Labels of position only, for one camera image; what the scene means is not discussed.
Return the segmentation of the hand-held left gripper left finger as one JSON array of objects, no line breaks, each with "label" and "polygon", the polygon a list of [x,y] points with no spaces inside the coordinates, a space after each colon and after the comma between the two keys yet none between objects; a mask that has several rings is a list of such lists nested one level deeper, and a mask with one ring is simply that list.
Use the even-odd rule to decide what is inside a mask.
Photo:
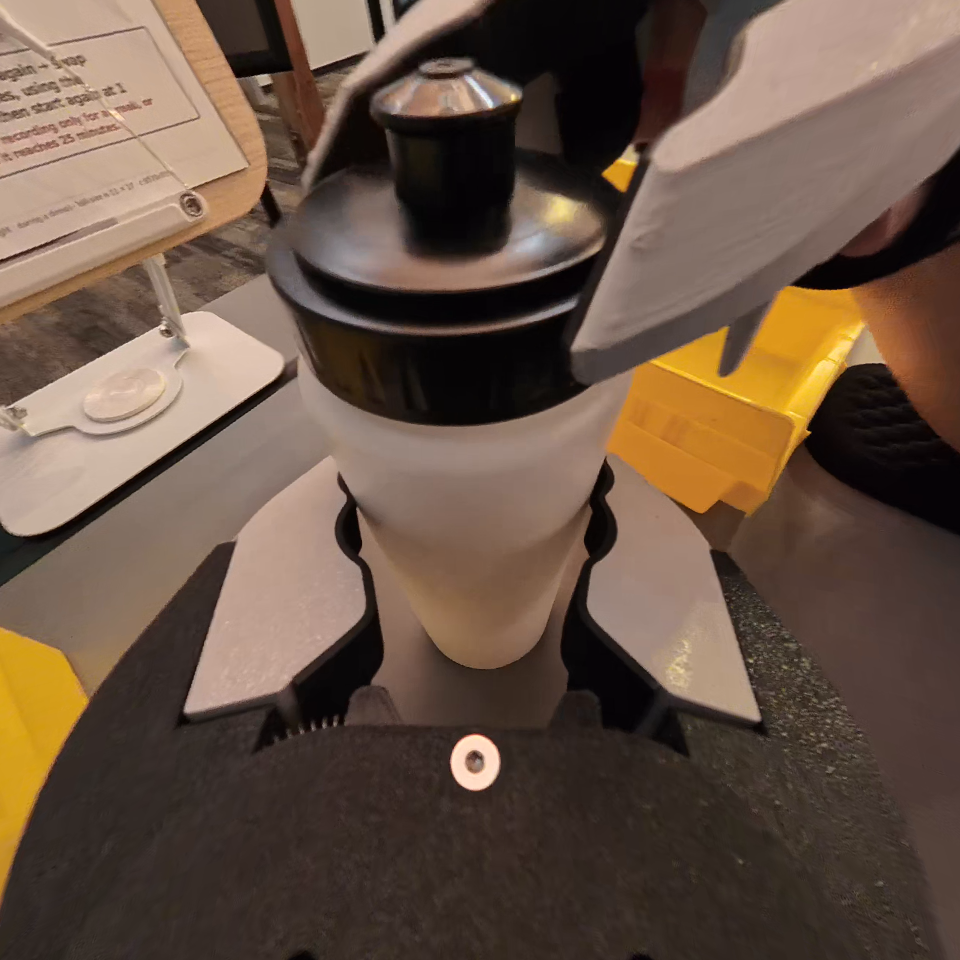
[{"label": "hand-held left gripper left finger", "polygon": [[286,727],[346,716],[383,661],[354,498],[332,458],[237,535],[183,706],[190,722],[265,707]]}]

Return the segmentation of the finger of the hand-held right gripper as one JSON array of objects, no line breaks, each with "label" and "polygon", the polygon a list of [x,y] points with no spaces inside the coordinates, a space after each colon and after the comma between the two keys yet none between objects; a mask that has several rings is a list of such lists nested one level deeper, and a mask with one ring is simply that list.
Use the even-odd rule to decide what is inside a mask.
[{"label": "finger of the hand-held right gripper", "polygon": [[780,2],[716,93],[654,144],[570,346],[582,384],[730,327],[735,369],[774,298],[958,150],[958,2]]},{"label": "finger of the hand-held right gripper", "polygon": [[493,1],[420,1],[402,15],[342,82],[325,114],[301,175],[302,193],[323,176],[342,127],[363,97],[402,75],[429,44],[477,21]]}]

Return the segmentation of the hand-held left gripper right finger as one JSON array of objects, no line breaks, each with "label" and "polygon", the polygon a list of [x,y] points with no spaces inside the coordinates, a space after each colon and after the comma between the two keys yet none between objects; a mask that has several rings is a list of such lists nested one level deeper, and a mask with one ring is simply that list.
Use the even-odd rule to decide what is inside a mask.
[{"label": "hand-held left gripper right finger", "polygon": [[670,735],[678,714],[762,723],[710,546],[684,512],[620,459],[588,500],[585,560],[560,634],[569,692],[602,726]]}]

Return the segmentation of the yellow plastic bin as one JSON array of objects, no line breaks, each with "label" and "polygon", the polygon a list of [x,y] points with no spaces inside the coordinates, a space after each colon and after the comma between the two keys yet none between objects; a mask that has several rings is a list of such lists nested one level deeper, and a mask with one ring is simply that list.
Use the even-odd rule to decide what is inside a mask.
[{"label": "yellow plastic bin", "polygon": [[786,464],[864,330],[851,291],[781,291],[738,368],[718,368],[722,328],[639,366],[607,451],[698,514],[751,514]]},{"label": "yellow plastic bin", "polygon": [[1,630],[1,887],[50,769],[89,702],[66,655]]}]

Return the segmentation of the white plastic bottle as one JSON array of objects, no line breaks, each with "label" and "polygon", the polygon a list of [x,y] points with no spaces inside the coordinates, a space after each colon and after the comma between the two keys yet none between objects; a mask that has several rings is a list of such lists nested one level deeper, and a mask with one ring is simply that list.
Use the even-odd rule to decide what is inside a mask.
[{"label": "white plastic bottle", "polygon": [[454,663],[498,669],[539,642],[632,376],[537,414],[428,426],[352,406],[297,359],[304,404],[345,486]]}]

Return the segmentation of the black bottle lid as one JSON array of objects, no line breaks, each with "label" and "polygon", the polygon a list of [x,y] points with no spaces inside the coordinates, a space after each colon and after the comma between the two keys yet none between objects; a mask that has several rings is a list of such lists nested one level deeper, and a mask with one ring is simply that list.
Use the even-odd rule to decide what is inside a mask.
[{"label": "black bottle lid", "polygon": [[567,327],[619,192],[519,148],[521,106],[469,58],[427,60],[371,99],[388,159],[317,180],[270,242],[301,355],[342,401],[478,426],[585,389]]}]

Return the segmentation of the instruction sheet on stand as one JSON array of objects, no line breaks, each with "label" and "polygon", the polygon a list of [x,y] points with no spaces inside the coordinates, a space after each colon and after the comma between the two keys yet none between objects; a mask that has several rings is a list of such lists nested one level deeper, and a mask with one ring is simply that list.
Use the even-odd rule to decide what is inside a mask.
[{"label": "instruction sheet on stand", "polygon": [[77,290],[115,276],[150,257],[165,254],[205,234],[217,231],[253,211],[267,184],[267,151],[253,108],[217,43],[200,7],[194,1],[157,1],[152,7],[162,19],[192,74],[211,100],[235,145],[246,159],[238,172],[210,180],[196,188],[206,204],[206,215],[186,223],[177,232],[137,248],[123,250],[109,261],[60,282],[30,291],[18,301],[2,305],[1,322],[16,320]]}]

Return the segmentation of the white stand base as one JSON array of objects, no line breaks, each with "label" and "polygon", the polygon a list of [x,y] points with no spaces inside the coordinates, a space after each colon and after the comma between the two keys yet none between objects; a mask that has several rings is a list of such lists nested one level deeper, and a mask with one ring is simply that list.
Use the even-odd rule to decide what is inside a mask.
[{"label": "white stand base", "polygon": [[53,531],[275,381],[282,354],[209,311],[182,315],[183,386],[163,414],[129,432],[29,438],[2,428],[1,521],[30,537]]}]

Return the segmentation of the round white disc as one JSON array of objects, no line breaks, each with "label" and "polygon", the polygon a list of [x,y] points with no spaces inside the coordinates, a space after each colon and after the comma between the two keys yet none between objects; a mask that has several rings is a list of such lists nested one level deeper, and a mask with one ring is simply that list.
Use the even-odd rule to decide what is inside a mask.
[{"label": "round white disc", "polygon": [[99,424],[123,422],[152,408],[163,398],[166,386],[166,377],[154,368],[120,370],[88,390],[82,412]]}]

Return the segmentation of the white paper sign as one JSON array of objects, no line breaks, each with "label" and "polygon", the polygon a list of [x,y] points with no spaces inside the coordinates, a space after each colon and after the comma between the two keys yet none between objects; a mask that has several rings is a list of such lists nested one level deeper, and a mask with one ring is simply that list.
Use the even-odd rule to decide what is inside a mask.
[{"label": "white paper sign", "polygon": [[3,259],[247,166],[152,4],[2,2]]}]

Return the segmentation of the wooden post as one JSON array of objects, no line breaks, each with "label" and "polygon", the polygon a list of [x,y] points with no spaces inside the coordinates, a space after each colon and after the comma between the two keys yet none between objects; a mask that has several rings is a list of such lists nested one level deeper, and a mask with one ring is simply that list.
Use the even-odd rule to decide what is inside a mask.
[{"label": "wooden post", "polygon": [[306,166],[326,119],[325,108],[309,66],[306,46],[291,1],[273,3],[291,68],[271,75],[281,122],[301,167]]}]

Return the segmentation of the metal stand bracket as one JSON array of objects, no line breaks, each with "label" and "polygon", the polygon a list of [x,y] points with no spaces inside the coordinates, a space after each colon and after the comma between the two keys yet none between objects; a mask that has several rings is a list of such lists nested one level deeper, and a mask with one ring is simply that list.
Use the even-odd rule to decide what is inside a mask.
[{"label": "metal stand bracket", "polygon": [[[18,403],[2,406],[3,429],[32,439],[69,429],[91,437],[107,437],[145,426],[172,406],[184,386],[179,366],[190,349],[186,325],[163,257],[151,257],[143,265],[158,301],[161,314],[159,326],[55,380]],[[117,372],[138,368],[155,369],[164,375],[167,386],[160,401],[149,410],[119,422],[99,423],[85,416],[82,403],[92,386]]]}]

